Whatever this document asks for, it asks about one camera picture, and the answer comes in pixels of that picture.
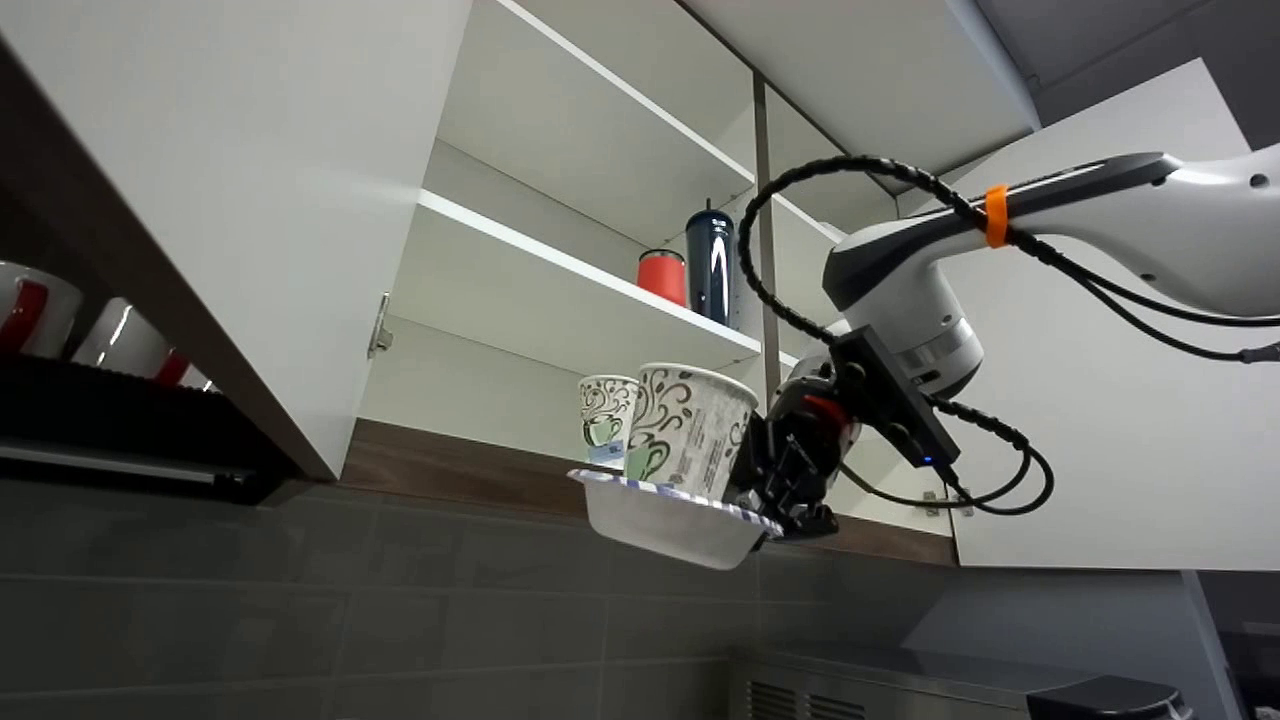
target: red bottle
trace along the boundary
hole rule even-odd
[[[665,294],[665,301],[688,307],[683,257],[674,251],[674,246],[647,246],[647,251],[642,251],[637,284],[647,286],[652,294]]]

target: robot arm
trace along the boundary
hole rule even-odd
[[[1032,236],[1077,236],[1165,294],[1223,314],[1280,312],[1280,149],[1184,165],[1160,153],[1054,172],[1004,190]],[[796,536],[834,533],[819,499],[857,423],[903,459],[951,468],[960,447],[927,399],[956,394],[985,359],[941,259],[987,246],[956,212],[873,225],[834,246],[823,293],[848,320],[842,344],[804,359],[739,453],[738,487]]]

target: gray backsplash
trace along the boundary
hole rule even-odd
[[[702,570],[342,487],[0,482],[0,533],[0,720],[714,720],[738,647],[898,643],[950,582],[804,547]]]

